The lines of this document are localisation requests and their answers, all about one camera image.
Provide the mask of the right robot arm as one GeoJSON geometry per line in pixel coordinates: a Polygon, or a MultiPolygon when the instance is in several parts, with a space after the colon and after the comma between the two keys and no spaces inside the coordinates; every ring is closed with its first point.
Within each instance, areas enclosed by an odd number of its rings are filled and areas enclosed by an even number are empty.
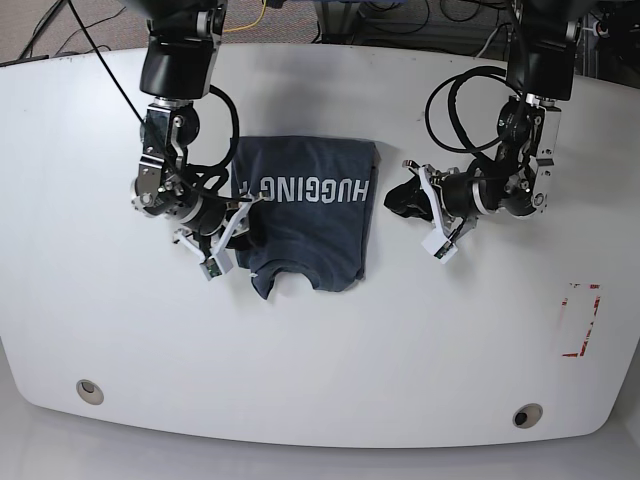
{"type": "Polygon", "coordinates": [[[211,83],[221,45],[227,4],[224,1],[128,1],[144,16],[149,43],[140,89],[153,96],[140,127],[143,146],[133,181],[134,208],[151,218],[166,215],[191,231],[208,252],[213,238],[229,232],[228,246],[248,251],[265,242],[258,218],[248,216],[233,227],[231,218],[248,197],[225,197],[228,166],[240,140],[239,115],[231,98],[211,83]],[[230,112],[231,139],[214,165],[192,164],[188,147],[200,131],[195,101],[213,94],[230,112]]]}

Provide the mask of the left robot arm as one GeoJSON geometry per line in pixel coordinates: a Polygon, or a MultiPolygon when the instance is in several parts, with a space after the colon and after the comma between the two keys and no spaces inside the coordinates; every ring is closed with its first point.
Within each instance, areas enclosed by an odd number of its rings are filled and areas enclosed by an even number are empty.
{"type": "Polygon", "coordinates": [[[549,1],[508,1],[505,11],[513,34],[506,67],[474,67],[445,80],[427,99],[432,103],[441,92],[447,94],[459,144],[434,142],[450,153],[471,155],[471,163],[463,171],[428,168],[430,177],[422,183],[417,165],[409,162],[411,179],[384,199],[394,214],[432,222],[441,213],[468,225],[498,210],[528,217],[545,205],[544,170],[553,163],[561,115],[557,104],[572,92],[579,11],[573,2],[549,1]],[[474,78],[496,80],[512,92],[500,110],[496,138],[482,145],[470,139],[457,108],[459,91],[474,78]]]}

